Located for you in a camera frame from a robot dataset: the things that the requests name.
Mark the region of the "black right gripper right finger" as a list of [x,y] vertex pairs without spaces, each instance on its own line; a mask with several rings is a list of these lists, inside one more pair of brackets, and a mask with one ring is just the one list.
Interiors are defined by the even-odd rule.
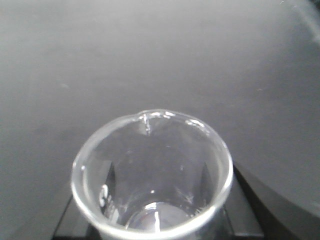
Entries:
[[299,240],[282,217],[295,207],[240,163],[233,165],[233,182],[224,204],[230,240]]

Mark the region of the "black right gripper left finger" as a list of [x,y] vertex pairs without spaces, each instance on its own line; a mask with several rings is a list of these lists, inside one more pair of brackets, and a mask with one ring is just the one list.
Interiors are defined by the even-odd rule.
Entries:
[[67,202],[52,240],[99,240],[98,231],[83,217],[73,197]]

